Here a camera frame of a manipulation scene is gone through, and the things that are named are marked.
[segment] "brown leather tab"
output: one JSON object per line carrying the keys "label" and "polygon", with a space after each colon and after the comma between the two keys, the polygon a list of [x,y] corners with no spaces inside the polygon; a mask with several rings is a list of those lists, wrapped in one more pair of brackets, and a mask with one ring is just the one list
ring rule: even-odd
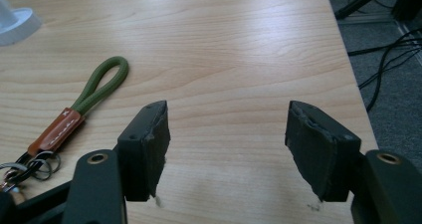
{"label": "brown leather tab", "polygon": [[28,147],[28,153],[35,156],[40,151],[56,151],[82,121],[84,121],[84,117],[78,112],[65,108]]}

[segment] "light wooden tabletop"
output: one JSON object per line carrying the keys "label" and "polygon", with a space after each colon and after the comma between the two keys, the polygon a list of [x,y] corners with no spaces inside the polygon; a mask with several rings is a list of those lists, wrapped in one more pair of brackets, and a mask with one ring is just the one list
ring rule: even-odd
{"label": "light wooden tabletop", "polygon": [[143,106],[168,100],[161,205],[128,203],[129,223],[352,223],[350,203],[318,203],[284,145],[297,100],[355,132],[363,151],[376,147],[328,0],[8,1],[44,24],[0,48],[0,162],[18,158],[99,63],[130,64],[62,169],[25,182],[28,197],[72,179],[83,154],[113,148]]}

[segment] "green cord loop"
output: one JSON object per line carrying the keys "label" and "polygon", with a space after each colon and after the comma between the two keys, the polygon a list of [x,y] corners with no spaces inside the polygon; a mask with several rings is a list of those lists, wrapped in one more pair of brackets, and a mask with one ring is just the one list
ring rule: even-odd
{"label": "green cord loop", "polygon": [[[114,77],[96,91],[103,76],[111,68],[119,66]],[[71,106],[71,109],[85,115],[96,103],[108,97],[124,81],[129,71],[127,60],[123,57],[112,57],[101,63],[91,75],[81,95]]]}

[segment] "gray carpet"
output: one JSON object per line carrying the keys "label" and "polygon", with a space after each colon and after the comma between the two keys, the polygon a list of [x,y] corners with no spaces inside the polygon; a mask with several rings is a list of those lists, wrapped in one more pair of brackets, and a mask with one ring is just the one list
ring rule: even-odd
{"label": "gray carpet", "polygon": [[[392,6],[396,0],[378,0]],[[334,11],[347,4],[347,0],[330,0]],[[361,9],[367,16],[388,14],[389,9],[371,2]],[[409,29],[422,28],[422,15],[407,23]],[[339,22],[339,30],[348,52],[394,42],[402,33],[395,21],[344,24]],[[397,49],[389,58],[398,56],[405,50]],[[350,57],[357,82],[360,84],[374,74],[383,51]],[[361,90],[363,100],[369,103],[375,83]],[[399,153],[413,162],[422,173],[422,66],[412,58],[404,66],[383,75],[379,98],[369,112],[375,138],[380,149]]]}

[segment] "green lanyard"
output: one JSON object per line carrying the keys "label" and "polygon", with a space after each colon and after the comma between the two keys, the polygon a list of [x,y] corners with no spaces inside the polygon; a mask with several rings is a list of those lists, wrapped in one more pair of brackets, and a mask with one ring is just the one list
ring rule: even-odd
{"label": "green lanyard", "polygon": [[[112,68],[118,67],[114,77],[101,88],[97,89],[103,76]],[[59,116],[46,128],[46,130],[28,147],[16,162],[0,164],[0,169],[11,168],[0,184],[3,191],[10,191],[19,183],[30,176],[38,179],[48,179],[57,168],[52,168],[47,159],[58,157],[57,148],[85,119],[84,115],[98,102],[114,92],[127,77],[129,68],[127,60],[123,57],[112,57],[101,63],[89,78],[84,90],[70,108],[65,108]],[[41,166],[46,166],[48,171],[39,171]],[[47,173],[40,177],[38,172]]]}

